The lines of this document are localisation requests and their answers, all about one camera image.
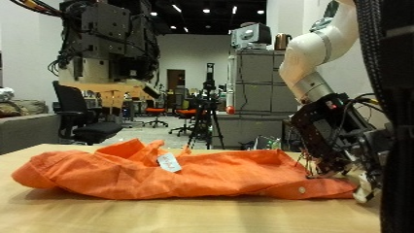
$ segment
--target button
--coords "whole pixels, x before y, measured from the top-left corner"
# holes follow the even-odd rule
[[[302,187],[302,186],[299,187],[299,193],[300,193],[300,194],[306,193],[306,188]]]

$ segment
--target couch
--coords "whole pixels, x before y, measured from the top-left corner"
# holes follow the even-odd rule
[[[61,119],[47,114],[44,101],[10,100],[0,103],[0,154],[38,144],[58,144]]]

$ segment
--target orange shirt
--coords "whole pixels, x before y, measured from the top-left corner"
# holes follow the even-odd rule
[[[59,187],[107,199],[264,195],[284,199],[351,198],[355,185],[346,179],[307,179],[303,167],[280,150],[238,150],[175,154],[181,171],[157,163],[162,141],[137,139],[94,153],[49,151],[36,155],[12,174],[34,188]]]

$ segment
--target ceiling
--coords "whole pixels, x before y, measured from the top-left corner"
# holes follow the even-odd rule
[[[245,22],[266,21],[266,0],[149,0],[161,34],[227,35]]]

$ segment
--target red chair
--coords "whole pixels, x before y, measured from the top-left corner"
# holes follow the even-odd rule
[[[177,137],[179,137],[181,133],[186,133],[187,130],[193,130],[193,124],[187,125],[186,120],[191,119],[197,115],[197,104],[195,99],[187,99],[182,101],[181,109],[174,110],[175,114],[178,115],[178,118],[183,119],[183,125],[178,128],[170,129],[169,134],[171,134],[171,131],[178,130]]]
[[[165,115],[165,113],[166,113],[165,104],[162,104],[161,108],[157,108],[155,101],[154,100],[147,100],[146,101],[145,113],[147,115],[155,116],[155,119],[149,121],[149,122],[145,122],[142,124],[143,127],[145,127],[146,124],[153,125],[153,128],[155,128],[158,126],[158,124],[162,124],[165,127],[167,127],[167,123],[158,119],[159,115]]]
[[[177,137],[179,137],[181,133],[186,133],[187,130],[193,129],[193,125],[187,125],[186,120],[195,117],[197,109],[175,110],[175,113],[178,114],[178,118],[183,118],[183,125],[182,127],[170,129],[167,133],[171,134],[171,131],[178,130]]]

